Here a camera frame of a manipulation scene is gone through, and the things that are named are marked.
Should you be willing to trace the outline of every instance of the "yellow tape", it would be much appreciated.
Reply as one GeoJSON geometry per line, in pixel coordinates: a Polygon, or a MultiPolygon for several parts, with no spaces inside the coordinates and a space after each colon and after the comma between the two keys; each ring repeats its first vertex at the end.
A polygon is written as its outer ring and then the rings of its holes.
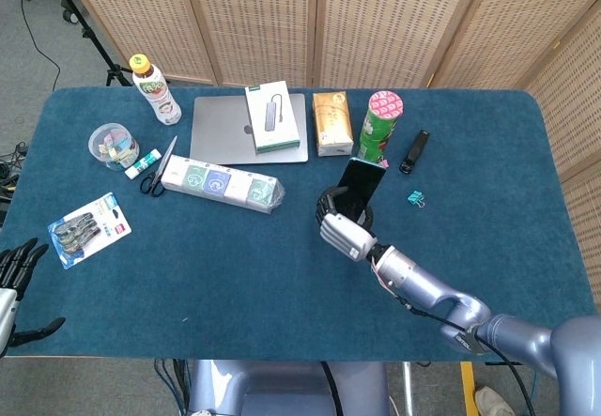
{"type": "Polygon", "coordinates": [[[471,362],[461,362],[461,381],[463,382],[463,398],[466,403],[466,416],[478,416],[478,408],[473,400],[476,383],[473,379],[471,362]]]}

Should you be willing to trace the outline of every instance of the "table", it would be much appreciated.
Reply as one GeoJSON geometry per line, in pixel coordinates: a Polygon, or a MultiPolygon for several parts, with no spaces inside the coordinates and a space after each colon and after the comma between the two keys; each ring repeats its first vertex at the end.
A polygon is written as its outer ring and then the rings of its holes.
{"type": "MultiPolygon", "coordinates": [[[[314,89],[306,95],[312,117],[314,89]]],[[[347,92],[358,138],[372,90],[347,92]]],[[[70,270],[54,250],[39,261],[18,315],[20,330],[66,324],[13,355],[164,358],[456,361],[437,324],[410,315],[366,262],[353,263],[318,235],[316,198],[347,157],[242,167],[278,177],[286,191],[271,215],[190,195],[142,195],[139,179],[103,167],[87,151],[99,125],[117,122],[141,145],[188,156],[193,101],[239,88],[173,93],[181,121],[165,127],[135,88],[61,89],[46,102],[0,235],[0,249],[114,192],[132,233],[70,270]]],[[[398,90],[405,103],[388,146],[392,167],[372,200],[373,230],[440,279],[495,312],[554,326],[594,313],[545,126],[520,91],[398,90]],[[398,164],[420,129],[431,132],[415,170],[398,164]],[[425,195],[425,208],[406,199],[425,195]]]]}

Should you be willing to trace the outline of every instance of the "scissors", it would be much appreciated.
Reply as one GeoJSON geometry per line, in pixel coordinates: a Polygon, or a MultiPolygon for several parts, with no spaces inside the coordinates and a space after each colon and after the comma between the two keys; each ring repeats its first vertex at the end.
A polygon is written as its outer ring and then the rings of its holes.
{"type": "Polygon", "coordinates": [[[177,136],[173,138],[171,144],[167,148],[165,155],[162,157],[161,163],[159,164],[159,168],[156,172],[151,172],[145,176],[145,178],[140,183],[140,192],[141,193],[149,193],[153,197],[158,197],[161,195],[165,188],[161,184],[162,174],[165,171],[165,167],[171,158],[171,153],[173,152],[173,147],[176,146],[177,136]]]}

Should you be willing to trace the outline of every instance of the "shoe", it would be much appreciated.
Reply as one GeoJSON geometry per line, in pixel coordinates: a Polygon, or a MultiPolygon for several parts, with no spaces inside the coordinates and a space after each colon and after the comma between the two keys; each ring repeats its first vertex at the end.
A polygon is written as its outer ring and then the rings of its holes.
{"type": "Polygon", "coordinates": [[[507,402],[487,386],[476,391],[475,400],[481,416],[516,416],[507,402]]]}

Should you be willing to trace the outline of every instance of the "yellow bottle cap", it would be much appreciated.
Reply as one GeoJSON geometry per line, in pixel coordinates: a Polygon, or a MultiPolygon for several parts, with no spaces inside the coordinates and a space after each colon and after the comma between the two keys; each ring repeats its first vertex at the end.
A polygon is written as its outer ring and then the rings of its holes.
{"type": "Polygon", "coordinates": [[[135,54],[130,58],[130,67],[134,73],[146,73],[150,69],[150,61],[145,54],[135,54]]]}

